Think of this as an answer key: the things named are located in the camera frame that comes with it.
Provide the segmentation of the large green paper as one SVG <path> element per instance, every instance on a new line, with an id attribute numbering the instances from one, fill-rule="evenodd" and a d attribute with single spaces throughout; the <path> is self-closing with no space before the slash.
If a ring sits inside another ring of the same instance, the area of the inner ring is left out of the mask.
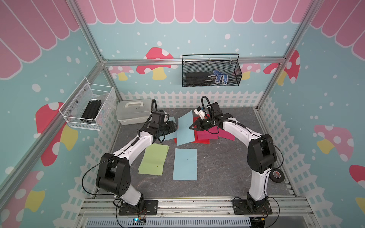
<path id="1" fill-rule="evenodd" d="M 138 168 L 139 174 L 162 176 L 163 166 L 169 150 L 168 145 L 152 144 L 146 148 Z"/>

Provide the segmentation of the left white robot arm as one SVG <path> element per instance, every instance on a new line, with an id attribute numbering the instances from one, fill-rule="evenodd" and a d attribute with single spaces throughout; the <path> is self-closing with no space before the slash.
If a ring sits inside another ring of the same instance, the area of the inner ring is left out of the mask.
<path id="1" fill-rule="evenodd" d="M 104 154 L 98 168 L 96 186 L 121 199 L 121 212 L 140 215 L 147 211 L 142 193 L 131 185 L 130 165 L 155 141 L 177 131 L 177 125 L 169 120 L 164 110 L 157 109 L 155 99 L 151 101 L 151 113 L 137 136 L 113 154 Z"/>

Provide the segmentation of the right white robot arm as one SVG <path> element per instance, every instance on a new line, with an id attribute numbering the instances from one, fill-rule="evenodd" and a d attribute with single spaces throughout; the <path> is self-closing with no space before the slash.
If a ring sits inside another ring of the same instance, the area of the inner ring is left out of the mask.
<path id="1" fill-rule="evenodd" d="M 252 170 L 251 185 L 246 204 L 248 213 L 268 215 L 269 200 L 267 185 L 277 154 L 272 137 L 269 134 L 261 135 L 240 123 L 233 115 L 224 114 L 217 102 L 211 103 L 207 96 L 201 98 L 202 106 L 197 107 L 194 113 L 199 117 L 189 129 L 194 131 L 207 131 L 217 128 L 232 134 L 247 148 L 247 163 Z"/>

